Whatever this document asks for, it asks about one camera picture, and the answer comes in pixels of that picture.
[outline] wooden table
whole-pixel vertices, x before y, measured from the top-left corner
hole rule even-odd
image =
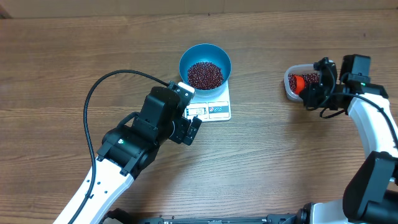
[[[369,55],[397,117],[396,10],[0,20],[0,222],[52,223],[76,192],[91,165],[83,104],[100,76],[128,68],[179,81],[181,55],[199,43],[231,57],[232,120],[203,124],[189,147],[166,142],[113,208],[252,217],[341,198],[364,161],[358,132],[347,116],[320,119],[286,98],[292,65]],[[95,149],[154,85],[122,74],[99,86]]]

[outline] plastic container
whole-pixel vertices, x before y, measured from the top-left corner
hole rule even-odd
[[[284,78],[284,83],[285,83],[285,90],[286,90],[286,95],[287,98],[295,101],[295,102],[302,102],[303,99],[301,99],[297,94],[295,94],[291,89],[289,85],[289,74],[296,74],[296,75],[303,75],[306,73],[317,73],[319,75],[319,71],[315,71],[313,69],[313,64],[305,64],[305,65],[294,65],[291,66],[286,72],[285,72],[285,78]]]
[[[223,49],[213,44],[198,44],[189,48],[182,55],[180,60],[180,76],[184,83],[189,85],[188,69],[198,62],[212,62],[217,65],[217,67],[221,68],[224,81],[221,86],[212,90],[195,89],[195,96],[210,98],[222,94],[232,71],[232,64],[228,54]]]

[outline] digital kitchen scale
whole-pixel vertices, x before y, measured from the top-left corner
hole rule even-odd
[[[229,100],[228,82],[225,84],[225,89],[215,96],[196,94],[185,109],[184,117],[193,119],[196,116],[203,122],[229,121],[231,119],[231,101]]]

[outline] red bean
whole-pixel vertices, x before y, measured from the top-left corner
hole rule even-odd
[[[211,90],[223,84],[221,69],[211,62],[198,62],[188,69],[189,85],[199,90]]]
[[[290,89],[294,92],[296,90],[297,84],[293,79],[293,76],[296,74],[288,74],[289,78],[289,86]],[[319,75],[317,73],[306,73],[303,75],[298,75],[303,77],[304,79],[304,88],[306,88],[310,83],[317,83],[319,82]]]

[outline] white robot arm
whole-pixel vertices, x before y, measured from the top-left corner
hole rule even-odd
[[[398,133],[397,125],[390,113],[389,101],[382,96],[370,93],[365,93],[361,96],[371,100],[381,108],[384,108],[384,112],[392,121],[395,132]],[[358,129],[366,158],[368,158],[372,151],[388,152],[393,157],[398,158],[398,151],[395,147],[386,119],[375,107],[359,98],[353,98],[348,107],[348,116],[353,119]],[[393,219],[393,214],[391,214],[390,217],[391,223],[398,222],[396,219]],[[350,222],[343,211],[343,199],[327,203],[316,203],[313,205],[310,212],[310,223],[349,224]]]
[[[86,99],[85,121],[88,101],[93,90],[102,80],[117,73],[143,74],[134,70],[118,70],[100,78]],[[167,87],[153,87],[140,113],[131,113],[116,128],[106,133],[103,144],[97,151],[98,157],[93,159],[95,163],[54,223],[99,223],[113,202],[131,186],[141,171],[154,161],[163,142],[170,139],[177,144],[191,145],[201,121],[198,118],[191,121],[182,115],[195,95],[195,89],[184,83],[167,84],[157,81]],[[132,119],[132,126],[126,126]],[[89,148],[92,149],[86,127],[85,122]],[[94,179],[92,170],[96,171]]]

